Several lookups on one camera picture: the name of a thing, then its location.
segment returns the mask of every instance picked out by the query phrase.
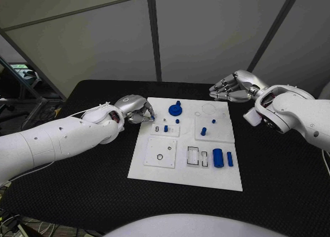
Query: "white board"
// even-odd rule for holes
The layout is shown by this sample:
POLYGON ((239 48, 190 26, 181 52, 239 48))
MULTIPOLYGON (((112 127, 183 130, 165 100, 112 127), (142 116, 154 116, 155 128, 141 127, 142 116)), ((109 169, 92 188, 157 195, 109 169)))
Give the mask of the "white board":
MULTIPOLYGON (((148 98, 155 111, 154 123, 161 126, 160 129, 164 129, 164 125, 180 126, 180 133, 178 137, 154 135, 152 122, 141 124, 128 178, 242 191, 235 143, 207 142, 194 139, 196 117, 206 118, 207 121, 216 119, 217 122, 220 122, 219 119, 229 119, 227 103, 178 99, 183 113, 174 117, 168 114, 168 107, 176 104, 176 101, 177 99, 148 98), (174 168, 144 165, 147 152, 150 152, 147 149, 150 138, 176 140, 174 168), (199 153, 207 152, 207 168, 202 165, 199 167, 187 166, 187 147, 197 147, 199 153), (213 167, 215 148, 222 149, 225 164, 222 168, 213 167), (226 152, 232 153, 233 167, 227 166, 226 152)), ((225 126, 232 130, 229 121, 225 126)), ((167 148, 165 146, 167 143, 158 142, 160 150, 167 148)))

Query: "black table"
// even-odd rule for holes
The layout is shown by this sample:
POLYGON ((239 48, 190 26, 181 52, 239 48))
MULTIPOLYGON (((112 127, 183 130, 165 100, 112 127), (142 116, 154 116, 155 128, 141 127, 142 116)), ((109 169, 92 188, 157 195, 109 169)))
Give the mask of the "black table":
MULTIPOLYGON (((59 118, 126 94, 212 100, 207 84, 82 81, 59 118)), ((330 237, 330 178, 321 152, 297 131, 281 135, 242 118, 253 102, 229 103, 243 192, 128 179, 139 125, 112 143, 12 182, 0 206, 50 223, 108 232, 167 213, 222 216, 292 237, 330 237)))

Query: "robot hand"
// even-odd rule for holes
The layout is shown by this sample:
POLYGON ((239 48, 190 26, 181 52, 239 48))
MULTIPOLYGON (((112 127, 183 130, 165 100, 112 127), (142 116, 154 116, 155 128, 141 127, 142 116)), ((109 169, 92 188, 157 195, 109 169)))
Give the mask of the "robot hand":
POLYGON ((215 100, 229 100, 242 103, 256 99, 259 92, 268 88, 258 77, 245 70, 238 70, 225 77, 209 89, 215 100))
POLYGON ((121 111, 124 118, 128 122, 135 124, 145 121, 154 121, 154 110, 152 106, 148 103, 147 99, 139 95, 126 95, 124 96, 116 103, 113 104, 121 111), (144 116, 145 111, 148 110, 151 117, 144 116))

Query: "floor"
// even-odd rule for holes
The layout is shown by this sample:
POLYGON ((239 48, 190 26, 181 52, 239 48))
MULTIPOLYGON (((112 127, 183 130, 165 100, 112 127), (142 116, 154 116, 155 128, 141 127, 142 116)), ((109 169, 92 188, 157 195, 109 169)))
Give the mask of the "floor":
MULTIPOLYGON (((36 107, 36 103, 25 103, 25 102, 7 102, 7 101, 0 101, 0 106, 2 104, 7 105, 12 105, 14 106, 14 111, 8 111, 4 110, 1 116, 7 116, 11 115, 15 112, 31 112, 33 108, 36 107)), ((50 119, 54 117, 54 112, 53 109, 54 107, 59 106, 62 107, 62 103, 59 101, 51 101, 49 102, 43 107, 40 112, 36 114, 34 118, 36 121, 33 121, 34 123, 37 123, 36 125, 41 124, 46 119, 50 119)), ((5 121, 0 124, 1 126, 1 134, 2 135, 8 135, 11 133, 15 133, 21 130, 21 124, 25 120, 25 117, 18 117, 14 118, 10 121, 5 121)), ((51 235, 51 229, 53 229, 53 224, 46 223, 46 222, 38 222, 38 223, 31 223, 31 222, 37 222, 37 220, 31 220, 28 217, 23 217, 23 220, 25 220, 25 222, 28 222, 28 226, 34 229, 34 230, 44 230, 47 227, 49 229, 46 230, 46 232, 43 233, 43 236, 49 237, 51 235)), ((54 233, 53 233, 53 237, 83 237, 86 234, 86 232, 83 230, 77 230, 76 228, 67 227, 67 226, 59 226, 54 233)), ((8 232, 5 235, 5 237, 12 237, 12 233, 8 232)))

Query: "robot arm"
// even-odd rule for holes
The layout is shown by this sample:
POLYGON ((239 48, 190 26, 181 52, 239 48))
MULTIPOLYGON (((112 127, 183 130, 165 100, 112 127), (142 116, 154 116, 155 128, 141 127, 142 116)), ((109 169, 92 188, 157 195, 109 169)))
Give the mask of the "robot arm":
POLYGON ((98 144, 109 143, 129 123, 154 120, 154 111, 139 95, 122 97, 115 105, 105 103, 40 126, 0 137, 0 185, 41 164, 72 157, 98 144))
POLYGON ((253 99, 255 107, 243 115, 251 125, 264 121, 279 133, 295 129, 310 144, 330 152, 330 100, 316 100, 290 85, 269 87, 243 70, 222 79, 209 91, 217 100, 246 102, 253 99))

